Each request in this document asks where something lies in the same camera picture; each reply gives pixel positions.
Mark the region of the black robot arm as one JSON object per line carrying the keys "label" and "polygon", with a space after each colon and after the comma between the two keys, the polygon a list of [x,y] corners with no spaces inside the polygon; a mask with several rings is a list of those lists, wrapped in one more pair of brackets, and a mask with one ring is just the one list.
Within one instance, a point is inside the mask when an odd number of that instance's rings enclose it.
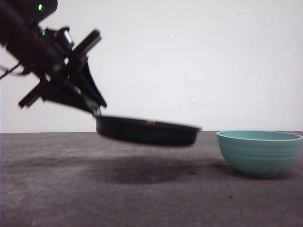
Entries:
{"label": "black robot arm", "polygon": [[41,28],[39,23],[54,13],[55,0],[3,0],[0,3],[0,43],[24,69],[40,81],[20,102],[30,107],[43,99],[101,115],[107,104],[100,94],[88,66],[87,53],[101,40],[93,30],[75,45],[69,27]]}

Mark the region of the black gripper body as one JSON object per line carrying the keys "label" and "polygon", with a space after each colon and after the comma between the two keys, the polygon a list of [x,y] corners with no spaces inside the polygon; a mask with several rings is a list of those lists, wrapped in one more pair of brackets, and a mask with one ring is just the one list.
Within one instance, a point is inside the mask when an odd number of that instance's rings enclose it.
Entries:
{"label": "black gripper body", "polygon": [[79,58],[88,57],[87,53],[101,40],[99,30],[91,31],[76,47],[69,42],[67,27],[57,31],[23,28],[18,35],[22,40],[19,61],[40,79],[39,84],[19,102],[20,107],[30,107],[37,99],[42,99],[41,89],[47,82],[69,84],[81,91],[76,79]]}

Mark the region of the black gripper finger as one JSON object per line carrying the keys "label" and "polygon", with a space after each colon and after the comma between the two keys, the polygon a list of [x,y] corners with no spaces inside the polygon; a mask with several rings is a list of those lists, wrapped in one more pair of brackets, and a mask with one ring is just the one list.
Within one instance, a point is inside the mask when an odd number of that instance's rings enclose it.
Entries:
{"label": "black gripper finger", "polygon": [[88,97],[96,102],[98,106],[107,107],[107,103],[98,90],[93,77],[91,75],[88,57],[82,56],[79,58],[79,68],[76,73],[77,83],[80,84],[80,90],[84,92],[84,94],[88,95]]}
{"label": "black gripper finger", "polygon": [[95,102],[69,84],[47,82],[41,89],[41,97],[44,100],[72,106],[88,113],[94,113],[95,110]]}

